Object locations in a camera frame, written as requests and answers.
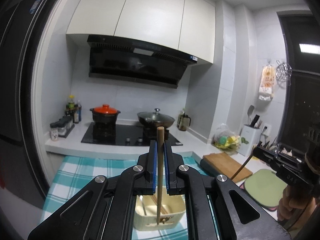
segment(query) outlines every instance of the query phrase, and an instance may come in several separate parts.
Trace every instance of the knife block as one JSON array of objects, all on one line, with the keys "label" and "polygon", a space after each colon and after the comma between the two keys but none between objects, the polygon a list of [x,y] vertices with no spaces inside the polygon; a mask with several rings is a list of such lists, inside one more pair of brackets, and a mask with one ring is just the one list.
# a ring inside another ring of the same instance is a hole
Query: knife block
[{"label": "knife block", "polygon": [[237,150],[237,152],[243,156],[246,156],[246,157],[249,156],[252,151],[253,145],[259,142],[260,136],[261,136],[261,130],[259,128],[250,127],[249,125],[245,124],[242,128],[240,139],[244,137],[245,140],[248,141],[249,143],[245,144],[240,142],[240,147]]}]

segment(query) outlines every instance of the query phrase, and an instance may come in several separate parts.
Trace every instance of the wooden cutting board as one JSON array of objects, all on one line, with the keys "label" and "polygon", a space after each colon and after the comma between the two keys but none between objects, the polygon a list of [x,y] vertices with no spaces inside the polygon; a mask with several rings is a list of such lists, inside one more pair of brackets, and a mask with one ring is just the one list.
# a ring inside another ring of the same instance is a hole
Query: wooden cutting board
[{"label": "wooden cutting board", "polygon": [[[228,178],[231,178],[233,174],[241,167],[241,164],[232,159],[225,152],[223,153],[211,153],[209,155],[204,155],[203,158],[218,172],[226,175]],[[237,183],[241,180],[250,177],[252,172],[244,167],[239,174],[232,180],[234,183]]]}]

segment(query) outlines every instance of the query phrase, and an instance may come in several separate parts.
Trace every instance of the induction cooktop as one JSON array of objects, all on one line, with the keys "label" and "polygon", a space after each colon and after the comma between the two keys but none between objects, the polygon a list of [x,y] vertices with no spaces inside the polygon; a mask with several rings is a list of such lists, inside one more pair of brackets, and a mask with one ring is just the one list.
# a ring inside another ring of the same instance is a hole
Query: induction cooktop
[{"label": "induction cooktop", "polygon": [[[118,146],[149,146],[156,139],[156,130],[151,131],[142,126],[116,124],[115,126],[100,126],[92,122],[81,142],[92,144]],[[165,130],[165,140],[172,146],[183,145],[168,130]]]}]

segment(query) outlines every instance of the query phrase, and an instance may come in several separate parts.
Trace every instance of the white upper cabinet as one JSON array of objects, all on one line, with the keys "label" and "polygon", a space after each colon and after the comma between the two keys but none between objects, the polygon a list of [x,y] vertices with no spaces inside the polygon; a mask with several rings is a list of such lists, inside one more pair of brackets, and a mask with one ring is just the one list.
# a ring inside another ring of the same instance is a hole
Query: white upper cabinet
[{"label": "white upper cabinet", "polygon": [[179,50],[213,63],[215,7],[204,0],[185,0]]},{"label": "white upper cabinet", "polygon": [[184,0],[126,0],[115,36],[178,49]]},{"label": "white upper cabinet", "polygon": [[114,35],[125,0],[81,0],[67,34]]}]

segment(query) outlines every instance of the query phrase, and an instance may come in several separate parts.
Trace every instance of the label sticker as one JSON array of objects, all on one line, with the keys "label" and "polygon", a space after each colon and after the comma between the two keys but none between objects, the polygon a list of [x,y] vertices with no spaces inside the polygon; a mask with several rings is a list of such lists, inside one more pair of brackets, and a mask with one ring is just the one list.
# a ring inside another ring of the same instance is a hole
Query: label sticker
[{"label": "label sticker", "polygon": [[38,7],[38,5],[39,5],[40,2],[41,2],[41,0],[36,0],[36,1],[33,3],[33,5],[31,6],[31,8],[30,8],[30,10],[29,10],[30,14],[34,14],[34,12],[36,11],[36,9],[37,9],[37,7]]}]

